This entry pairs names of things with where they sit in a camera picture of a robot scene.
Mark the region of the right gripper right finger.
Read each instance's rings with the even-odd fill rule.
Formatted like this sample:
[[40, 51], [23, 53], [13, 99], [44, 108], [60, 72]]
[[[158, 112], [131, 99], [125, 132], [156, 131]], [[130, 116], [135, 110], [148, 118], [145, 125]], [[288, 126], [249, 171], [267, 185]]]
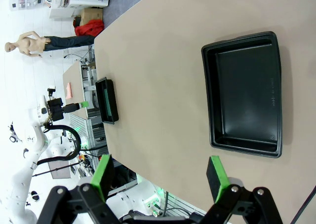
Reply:
[[245, 187], [230, 182], [219, 156], [209, 158], [206, 171], [214, 204], [202, 224], [226, 224], [232, 215], [242, 216], [247, 224], [283, 223], [270, 190]]

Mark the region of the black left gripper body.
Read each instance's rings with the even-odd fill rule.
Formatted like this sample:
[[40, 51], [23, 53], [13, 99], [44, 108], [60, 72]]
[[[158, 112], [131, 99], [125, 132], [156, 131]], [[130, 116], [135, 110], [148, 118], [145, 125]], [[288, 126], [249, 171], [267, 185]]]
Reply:
[[56, 98], [56, 99], [52, 99], [49, 100], [48, 102], [48, 108], [51, 114], [51, 119], [52, 121], [59, 121], [64, 119], [63, 116], [63, 102], [61, 98]]

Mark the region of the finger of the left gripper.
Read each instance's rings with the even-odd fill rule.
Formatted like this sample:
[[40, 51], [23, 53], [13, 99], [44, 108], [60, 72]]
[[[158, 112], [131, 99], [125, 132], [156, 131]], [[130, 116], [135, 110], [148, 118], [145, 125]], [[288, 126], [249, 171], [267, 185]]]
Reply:
[[88, 107], [87, 101], [83, 101], [80, 103], [71, 103], [63, 107], [63, 112], [75, 112], [81, 108], [87, 108], [87, 107]]

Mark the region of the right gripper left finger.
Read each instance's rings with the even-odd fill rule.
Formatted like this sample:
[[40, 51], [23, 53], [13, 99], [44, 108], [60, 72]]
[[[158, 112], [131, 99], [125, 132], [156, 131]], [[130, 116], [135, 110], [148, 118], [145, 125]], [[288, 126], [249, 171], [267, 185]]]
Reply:
[[95, 224], [117, 224], [119, 219], [106, 204], [114, 176], [112, 156], [102, 155], [90, 182], [72, 190], [51, 189], [37, 223], [72, 224], [79, 214], [87, 213]]

